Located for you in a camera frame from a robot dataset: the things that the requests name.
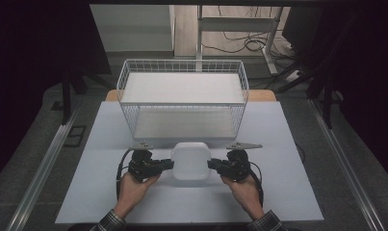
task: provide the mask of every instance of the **person's right hand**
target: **person's right hand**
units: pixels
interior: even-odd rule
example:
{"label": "person's right hand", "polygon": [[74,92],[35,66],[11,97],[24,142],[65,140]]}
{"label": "person's right hand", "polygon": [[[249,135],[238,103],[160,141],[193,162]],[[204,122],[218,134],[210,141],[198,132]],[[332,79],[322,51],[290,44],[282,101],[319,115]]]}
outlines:
{"label": "person's right hand", "polygon": [[121,178],[118,202],[113,209],[120,218],[125,218],[139,204],[149,187],[155,184],[160,175],[149,177],[144,182],[138,182],[134,176],[126,172]]}
{"label": "person's right hand", "polygon": [[242,208],[248,213],[251,219],[257,220],[265,215],[260,204],[256,183],[250,175],[241,182],[235,182],[224,176],[220,176],[220,178],[224,184],[229,186],[233,197],[242,205]]}

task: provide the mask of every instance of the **black controller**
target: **black controller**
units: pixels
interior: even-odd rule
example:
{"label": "black controller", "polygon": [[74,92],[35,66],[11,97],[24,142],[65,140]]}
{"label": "black controller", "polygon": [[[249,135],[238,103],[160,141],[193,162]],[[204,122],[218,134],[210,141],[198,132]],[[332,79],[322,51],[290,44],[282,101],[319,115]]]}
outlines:
{"label": "black controller", "polygon": [[262,189],[262,182],[261,179],[259,180],[257,178],[256,174],[251,169],[250,161],[248,160],[248,156],[245,151],[245,149],[259,147],[262,147],[262,145],[237,142],[227,147],[227,149],[233,149],[227,153],[227,160],[212,158],[208,161],[208,168],[214,169],[218,174],[237,182],[243,181],[250,175],[256,182],[260,204],[263,207],[264,193]]}
{"label": "black controller", "polygon": [[153,149],[151,145],[145,142],[140,142],[130,147],[123,155],[121,162],[118,165],[116,176],[116,195],[118,198],[119,190],[121,186],[121,173],[122,170],[127,168],[123,167],[125,157],[133,151],[133,156],[128,164],[128,172],[130,172],[138,182],[142,182],[144,179],[151,176],[161,174],[164,170],[173,169],[173,161],[171,159],[164,160],[152,160],[152,153],[148,151]]}
{"label": "black controller", "polygon": [[152,160],[152,153],[148,150],[136,150],[128,165],[130,172],[137,181],[161,174],[164,170],[173,169],[171,159]]}

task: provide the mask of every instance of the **white tabletop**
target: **white tabletop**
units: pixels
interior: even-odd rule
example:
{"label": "white tabletop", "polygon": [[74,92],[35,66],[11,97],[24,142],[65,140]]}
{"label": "white tabletop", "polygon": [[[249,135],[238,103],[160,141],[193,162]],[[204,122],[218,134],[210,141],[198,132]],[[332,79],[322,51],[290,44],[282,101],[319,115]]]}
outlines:
{"label": "white tabletop", "polygon": [[[262,170],[266,211],[274,210],[281,220],[323,219],[279,102],[247,103],[237,141],[263,144],[247,154]],[[118,103],[103,102],[56,223],[99,222],[115,206],[117,165],[134,143]],[[226,159],[222,146],[209,147],[213,158]],[[152,158],[169,158],[171,149],[154,149]],[[126,221],[226,223],[250,218],[214,170],[195,183],[178,181],[165,171]]]}

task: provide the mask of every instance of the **checkered shirt cuff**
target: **checkered shirt cuff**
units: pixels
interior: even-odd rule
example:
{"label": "checkered shirt cuff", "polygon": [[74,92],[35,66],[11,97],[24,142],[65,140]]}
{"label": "checkered shirt cuff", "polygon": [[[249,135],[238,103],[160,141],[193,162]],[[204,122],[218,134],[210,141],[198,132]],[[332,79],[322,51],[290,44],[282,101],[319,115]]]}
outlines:
{"label": "checkered shirt cuff", "polygon": [[111,210],[106,217],[104,217],[98,225],[96,230],[99,231],[122,231],[124,230],[126,222],[117,216],[113,210]]}
{"label": "checkered shirt cuff", "polygon": [[262,218],[255,220],[247,225],[249,231],[287,231],[283,227],[280,219],[274,214],[273,211],[269,211]]}

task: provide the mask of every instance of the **white wire basket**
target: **white wire basket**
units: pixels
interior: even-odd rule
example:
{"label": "white wire basket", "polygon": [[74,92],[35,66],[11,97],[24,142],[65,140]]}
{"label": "white wire basket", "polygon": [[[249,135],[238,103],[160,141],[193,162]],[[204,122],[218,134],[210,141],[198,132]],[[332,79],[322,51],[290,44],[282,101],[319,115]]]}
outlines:
{"label": "white wire basket", "polygon": [[117,98],[135,140],[234,140],[248,83],[241,61],[126,60]]}

